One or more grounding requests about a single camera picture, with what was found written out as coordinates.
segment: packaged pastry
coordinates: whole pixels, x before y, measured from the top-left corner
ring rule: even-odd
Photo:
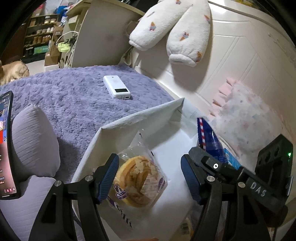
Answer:
[[[119,168],[109,198],[128,215],[139,218],[159,198],[167,180],[140,132],[118,156]]]

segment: white plush toy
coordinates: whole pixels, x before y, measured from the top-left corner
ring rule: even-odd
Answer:
[[[207,0],[159,1],[140,20],[129,43],[146,51],[171,30],[167,41],[169,61],[194,67],[207,48],[210,22]]]

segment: wooden shelf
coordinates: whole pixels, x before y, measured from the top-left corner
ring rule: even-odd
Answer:
[[[48,45],[49,41],[47,42],[44,42],[44,43],[40,43],[40,44],[31,44],[31,45],[24,45],[24,48],[28,48],[28,47],[33,47],[33,46],[36,46],[36,45]]]
[[[28,28],[33,28],[33,27],[37,27],[37,26],[45,26],[45,25],[51,25],[51,24],[55,24],[57,22],[54,23],[45,23],[45,24],[38,24],[38,25],[34,25],[34,26],[29,26]]]
[[[29,37],[36,37],[36,36],[42,36],[42,35],[47,35],[47,34],[52,34],[53,32],[48,32],[48,33],[43,33],[43,34],[33,34],[33,35],[28,35],[25,38],[29,38]]]
[[[40,18],[40,17],[46,17],[46,16],[58,16],[59,14],[47,14],[47,15],[39,15],[31,18]]]

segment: yellow-green bag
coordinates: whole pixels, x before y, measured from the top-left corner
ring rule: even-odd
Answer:
[[[58,43],[57,49],[60,52],[68,52],[70,50],[70,44],[65,42]]]

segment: white bed frame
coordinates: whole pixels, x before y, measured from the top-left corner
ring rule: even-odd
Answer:
[[[206,115],[226,79],[240,80],[278,111],[296,133],[296,51],[287,33],[274,18],[254,8],[230,0],[211,0],[209,4],[212,38],[196,67],[170,64],[163,38],[148,51],[134,48],[133,68],[153,78],[174,98],[186,97]],[[294,197],[295,184],[288,201]]]

